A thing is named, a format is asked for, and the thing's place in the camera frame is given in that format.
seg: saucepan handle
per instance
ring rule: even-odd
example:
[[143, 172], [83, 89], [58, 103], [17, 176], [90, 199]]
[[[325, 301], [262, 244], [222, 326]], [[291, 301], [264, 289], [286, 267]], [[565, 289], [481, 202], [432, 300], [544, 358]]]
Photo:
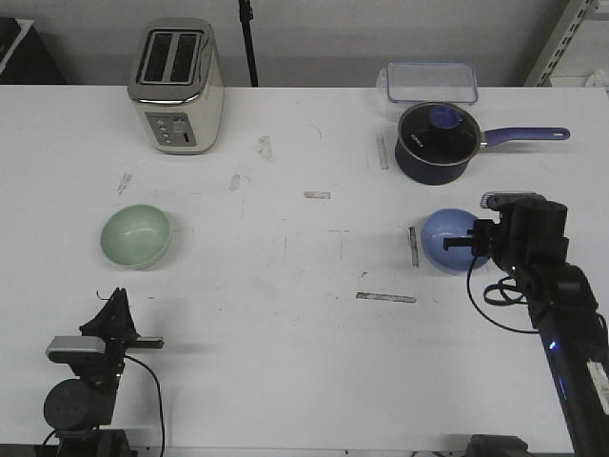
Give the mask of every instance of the saucepan handle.
[[483, 146], [495, 146], [510, 140], [567, 140], [571, 136], [568, 129], [561, 127], [510, 127], [487, 130]]

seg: green bowl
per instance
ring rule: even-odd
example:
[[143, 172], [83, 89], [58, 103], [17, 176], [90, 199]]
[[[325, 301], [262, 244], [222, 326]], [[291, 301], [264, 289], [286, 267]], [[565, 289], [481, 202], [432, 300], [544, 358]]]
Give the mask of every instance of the green bowl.
[[115, 264], [127, 268], [150, 267], [161, 258], [171, 230], [158, 208], [133, 205], [116, 212], [102, 229], [102, 251]]

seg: white table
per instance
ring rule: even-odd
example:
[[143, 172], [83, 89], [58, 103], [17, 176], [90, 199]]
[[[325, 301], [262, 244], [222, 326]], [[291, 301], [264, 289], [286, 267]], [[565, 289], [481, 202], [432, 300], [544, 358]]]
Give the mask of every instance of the white table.
[[[572, 137], [487, 149], [439, 187], [397, 167], [396, 124], [377, 97], [227, 89], [213, 149], [170, 156], [147, 143], [125, 88], [0, 87], [0, 442], [46, 436], [45, 397], [71, 376], [46, 358], [48, 343], [79, 334], [103, 305], [96, 290], [125, 287], [138, 331], [166, 340], [135, 355], [161, 379], [169, 446], [464, 449], [488, 433], [570, 450], [539, 338], [483, 321], [464, 275], [422, 252], [414, 267], [406, 232], [445, 207], [495, 217], [478, 208], [488, 190], [537, 191], [569, 207], [569, 260], [608, 314], [604, 91], [481, 89], [468, 109], [483, 129], [560, 126]], [[99, 248], [104, 222], [134, 203], [173, 225], [167, 255], [143, 271]], [[474, 290], [499, 277], [487, 265]], [[488, 312], [530, 326], [525, 308]], [[139, 367], [126, 369], [112, 425], [135, 446], [160, 441]]]

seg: saucepan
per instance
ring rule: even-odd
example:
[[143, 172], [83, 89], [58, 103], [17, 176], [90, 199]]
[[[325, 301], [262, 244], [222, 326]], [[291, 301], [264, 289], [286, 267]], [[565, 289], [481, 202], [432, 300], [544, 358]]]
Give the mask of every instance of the saucepan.
[[415, 181], [437, 186], [463, 174], [480, 148], [511, 140], [566, 140], [568, 129], [513, 127], [481, 131], [467, 111], [441, 102], [419, 103], [400, 118], [396, 159]]

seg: toaster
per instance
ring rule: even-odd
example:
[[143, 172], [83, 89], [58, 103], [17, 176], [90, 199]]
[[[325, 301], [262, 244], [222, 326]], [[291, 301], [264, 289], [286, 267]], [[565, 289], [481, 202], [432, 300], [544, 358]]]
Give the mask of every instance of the toaster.
[[128, 96], [155, 148], [197, 154], [213, 145], [224, 84], [211, 25], [195, 18], [148, 24], [133, 62]]

